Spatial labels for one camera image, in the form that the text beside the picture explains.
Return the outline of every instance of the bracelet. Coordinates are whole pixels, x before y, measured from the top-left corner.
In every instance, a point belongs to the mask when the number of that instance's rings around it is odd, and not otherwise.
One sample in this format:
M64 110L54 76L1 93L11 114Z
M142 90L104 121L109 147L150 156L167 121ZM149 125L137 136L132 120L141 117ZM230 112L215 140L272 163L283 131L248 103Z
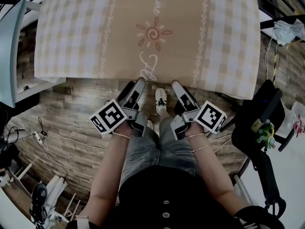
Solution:
M115 134L115 135L118 135L118 136L121 136L121 137L125 137L125 138L127 138L127 139L130 139L130 136L123 135L123 134L120 134L120 133L117 133L117 132L112 132L112 134Z
M198 149L196 149L196 150L193 150L192 153L195 153L195 152L197 152L197 151L199 151L199 150L201 150L201 149L203 149L204 147L207 147L207 146L209 146L209 145L210 145L210 143L207 144L207 145L205 145L205 146L203 146L203 147L201 147L201 148L198 148Z
M195 134L195 135L188 135L188 136L186 136L186 137L193 137L193 136L197 136L197 135L203 135L203 134L205 134L205 133L204 133L204 132L202 132L202 133Z

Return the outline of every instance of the sun pattern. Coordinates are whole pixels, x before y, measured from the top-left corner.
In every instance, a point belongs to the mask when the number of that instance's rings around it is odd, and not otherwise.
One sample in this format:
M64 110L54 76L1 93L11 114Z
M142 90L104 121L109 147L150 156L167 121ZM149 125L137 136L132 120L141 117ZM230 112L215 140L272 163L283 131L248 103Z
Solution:
M161 36L170 35L173 32L171 30L163 30L164 25L158 26L159 23L159 17L154 18L153 26L150 25L150 23L147 21L145 23L146 26L136 24L136 27L140 30L144 30L146 32L139 33L138 37L143 37L139 40L138 45L142 46L146 41L146 47L150 47L151 44L155 44L155 48L157 51L161 50L161 45L159 42L165 43L165 39L161 38Z

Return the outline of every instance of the shoe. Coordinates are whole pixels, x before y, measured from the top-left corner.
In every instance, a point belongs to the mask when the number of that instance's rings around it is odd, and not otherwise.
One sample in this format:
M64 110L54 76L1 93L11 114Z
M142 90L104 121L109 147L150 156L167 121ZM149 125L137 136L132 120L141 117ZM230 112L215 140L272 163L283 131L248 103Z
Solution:
M158 114L161 109L166 110L166 103L167 97L165 90L163 88L158 88L156 91L156 109Z
M147 127L151 128L153 130L153 122L151 120L147 120Z

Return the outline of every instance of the power strip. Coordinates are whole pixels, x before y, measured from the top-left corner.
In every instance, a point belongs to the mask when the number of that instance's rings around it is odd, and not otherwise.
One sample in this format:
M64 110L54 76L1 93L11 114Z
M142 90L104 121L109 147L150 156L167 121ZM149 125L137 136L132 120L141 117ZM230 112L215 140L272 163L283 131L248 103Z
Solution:
M36 140L43 145L43 142L42 142L42 138L40 136L40 134L38 132L35 132L34 134L34 137L36 138Z

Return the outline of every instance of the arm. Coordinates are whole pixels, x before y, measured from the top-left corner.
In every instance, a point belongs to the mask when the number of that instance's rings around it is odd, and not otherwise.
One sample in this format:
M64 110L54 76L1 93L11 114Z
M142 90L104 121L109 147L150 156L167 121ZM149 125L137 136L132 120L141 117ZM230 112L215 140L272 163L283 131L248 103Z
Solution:
M127 122L115 131L127 136L132 134ZM93 180L89 201L80 214L88 216L89 222L99 227L115 204L128 143L129 139L112 135L107 153Z
M203 128L199 124L193 123L185 134L186 136L190 136L202 132L204 132ZM250 204L235 194L232 182L209 145L206 136L198 135L189 137L188 141L192 150L208 145L203 149L194 152L194 157L204 183L212 197L222 204L232 216L241 209L250 206Z

